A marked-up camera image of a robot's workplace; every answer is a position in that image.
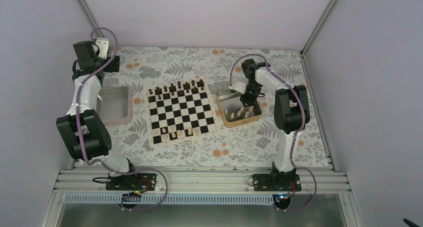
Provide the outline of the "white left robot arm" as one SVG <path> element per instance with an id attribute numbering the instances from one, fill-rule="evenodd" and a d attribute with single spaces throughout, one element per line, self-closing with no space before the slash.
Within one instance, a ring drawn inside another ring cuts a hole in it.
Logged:
<path id="1" fill-rule="evenodd" d="M 66 115 L 56 120 L 56 126 L 70 154 L 75 159 L 94 163 L 100 160 L 107 165 L 111 176 L 122 172 L 119 183 L 128 190 L 135 188 L 139 176 L 130 171 L 127 159 L 111 150 L 109 132 L 96 112 L 98 94 L 107 72 L 119 71 L 119 57 L 110 57 L 109 40 L 97 38 L 73 45 L 77 60 L 72 66 L 75 84 L 74 97 Z"/>

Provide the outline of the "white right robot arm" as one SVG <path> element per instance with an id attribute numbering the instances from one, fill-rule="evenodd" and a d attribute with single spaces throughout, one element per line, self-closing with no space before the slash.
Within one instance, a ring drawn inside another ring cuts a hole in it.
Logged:
<path id="1" fill-rule="evenodd" d="M 262 87 L 274 95 L 274 122 L 281 131 L 278 151 L 270 171 L 270 184 L 281 191 L 295 182 L 296 166 L 293 156 L 298 136 L 310 119 L 308 94 L 305 86 L 291 86 L 270 70 L 267 62 L 256 63 L 253 59 L 244 61 L 242 70 L 248 79 L 241 95 L 244 106 L 252 106 L 261 93 Z"/>

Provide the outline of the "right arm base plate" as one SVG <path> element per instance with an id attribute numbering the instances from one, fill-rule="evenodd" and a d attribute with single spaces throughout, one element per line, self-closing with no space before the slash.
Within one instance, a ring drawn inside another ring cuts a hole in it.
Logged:
<path id="1" fill-rule="evenodd" d="M 272 177 L 271 174 L 254 174 L 252 178 L 256 192 L 302 191 L 301 181 L 297 174 L 284 174 L 281 177 Z"/>

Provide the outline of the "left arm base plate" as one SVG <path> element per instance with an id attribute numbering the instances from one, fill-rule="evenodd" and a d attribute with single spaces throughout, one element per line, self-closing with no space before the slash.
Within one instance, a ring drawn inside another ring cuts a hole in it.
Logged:
<path id="1" fill-rule="evenodd" d="M 109 177 L 106 184 L 108 191 L 153 191 L 157 175 L 154 173 L 137 173 L 134 175 L 120 175 Z"/>

